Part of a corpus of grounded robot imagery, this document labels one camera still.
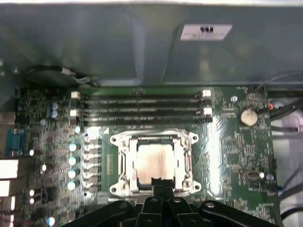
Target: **black cable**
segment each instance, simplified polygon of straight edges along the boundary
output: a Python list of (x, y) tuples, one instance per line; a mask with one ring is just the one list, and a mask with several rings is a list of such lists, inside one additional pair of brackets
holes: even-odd
[(280, 118), (283, 118), (294, 111), (301, 109), (303, 107), (303, 99), (298, 99), (286, 106), (283, 106), (277, 110), (272, 110), (269, 114), (270, 120), (274, 121)]
[(295, 207), (295, 208), (289, 209), (289, 210), (285, 211), (283, 214), (281, 214), (281, 218), (282, 218), (282, 220), (284, 220), (288, 216), (290, 216), (294, 213), (297, 213), (297, 212), (303, 212), (303, 207)]
[(268, 90), (268, 98), (303, 98), (302, 90)]
[(33, 81), (29, 80), (28, 77), (31, 74), (42, 72), (42, 71), (59, 72), (61, 74), (71, 76), (78, 84), (87, 84), (91, 87), (98, 87), (98, 85), (96, 83), (92, 82), (91, 78), (89, 78), (88, 76), (86, 76), (84, 74), (81, 74), (81, 73), (78, 73), (74, 70), (62, 67), (62, 66), (34, 65), (34, 66), (31, 66), (31, 67), (28, 67), (27, 69), (25, 69), (21, 73), (21, 75), (22, 75), (24, 80), (27, 80), (30, 83), (38, 84), (36, 82), (33, 82)]
[(286, 191), (284, 191), (280, 196), (279, 196), (279, 201), (282, 201), (292, 195), (295, 195), (299, 192), (302, 192), (303, 191), (303, 183), (300, 183)]
[(299, 165), (294, 172), (290, 175), (290, 177), (285, 181), (284, 185), (282, 186), (284, 189), (288, 187), (290, 182), (300, 173), (303, 171), (303, 165)]
[(271, 126), (272, 131), (280, 131), (280, 132), (298, 132), (298, 128), (296, 127), (278, 127)]

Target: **ram slot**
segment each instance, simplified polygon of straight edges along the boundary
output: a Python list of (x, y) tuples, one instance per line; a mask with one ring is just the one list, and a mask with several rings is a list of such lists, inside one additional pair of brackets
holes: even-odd
[(187, 119), (153, 119), (153, 120), (112, 120), (112, 121), (98, 121), (98, 122), (84, 122), (84, 126), (124, 126), (124, 125), (169, 125), (169, 124), (202, 124), (212, 122), (212, 118), (187, 118)]
[(84, 117), (132, 117), (132, 116), (200, 116), (203, 114), (201, 109), (179, 109), (179, 110), (158, 110), (154, 111), (128, 111), (128, 112), (113, 112), (108, 110), (107, 112), (89, 112), (83, 111)]

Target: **white connector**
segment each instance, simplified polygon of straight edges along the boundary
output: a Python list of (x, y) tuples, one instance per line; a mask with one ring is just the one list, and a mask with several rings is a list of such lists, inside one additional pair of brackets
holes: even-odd
[(79, 112), (77, 109), (70, 111), (70, 117), (77, 117), (79, 115)]
[(204, 115), (212, 115), (213, 114), (213, 110), (210, 107), (204, 108), (203, 109), (203, 114)]
[(202, 97), (210, 97), (211, 94), (211, 90), (203, 90), (202, 91)]
[(80, 92), (79, 91), (72, 91), (71, 98), (80, 99)]

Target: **cpu socket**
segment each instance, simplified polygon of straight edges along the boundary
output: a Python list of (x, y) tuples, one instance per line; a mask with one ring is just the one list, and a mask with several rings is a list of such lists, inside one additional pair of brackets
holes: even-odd
[(193, 180), (191, 145), (199, 140), (179, 129), (124, 131), (111, 136), (118, 147), (118, 182), (110, 192), (118, 197), (151, 195), (151, 178), (173, 179), (175, 196), (201, 190)]

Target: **capacitor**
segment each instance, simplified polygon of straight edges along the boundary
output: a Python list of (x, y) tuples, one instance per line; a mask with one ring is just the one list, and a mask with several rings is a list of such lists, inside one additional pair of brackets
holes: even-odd
[(56, 222), (56, 219), (54, 217), (49, 217), (47, 220), (46, 220), (46, 224), (48, 226), (53, 226)]
[(70, 164), (71, 166), (77, 164), (79, 162), (79, 158), (78, 157), (70, 157), (68, 159), (68, 164)]
[(53, 102), (53, 103), (51, 104), (51, 109), (52, 109), (52, 110), (57, 110), (58, 107), (59, 107), (59, 105), (58, 105), (58, 103), (56, 103), (56, 102)]
[(81, 132), (80, 126), (76, 126), (74, 131), (75, 131), (76, 134), (80, 133)]
[(80, 173), (80, 170), (75, 168), (75, 169), (71, 169), (70, 171), (68, 171), (68, 177), (69, 178), (75, 178), (76, 175), (78, 175)]
[(79, 186), (80, 181), (79, 180), (75, 180), (75, 181), (71, 181), (67, 184), (67, 189), (72, 191), (74, 190), (77, 186)]
[(71, 152), (74, 152), (75, 150), (77, 150), (77, 149), (79, 149), (80, 148), (80, 145), (79, 144), (76, 144), (76, 143), (71, 143), (70, 145), (69, 145), (69, 150), (71, 151)]
[(58, 117), (58, 111), (52, 110), (50, 116), (51, 116), (51, 118), (56, 118), (56, 117)]
[(258, 115), (254, 110), (246, 109), (240, 113), (239, 120), (242, 124), (251, 127), (257, 123)]
[(46, 126), (46, 125), (47, 125), (46, 120), (45, 120), (45, 119), (42, 119), (42, 120), (40, 121), (40, 125), (41, 125), (41, 126)]
[(41, 193), (41, 188), (29, 190), (29, 195), (30, 195), (30, 196), (34, 196), (34, 195), (37, 195), (37, 194), (39, 194), (39, 193)]

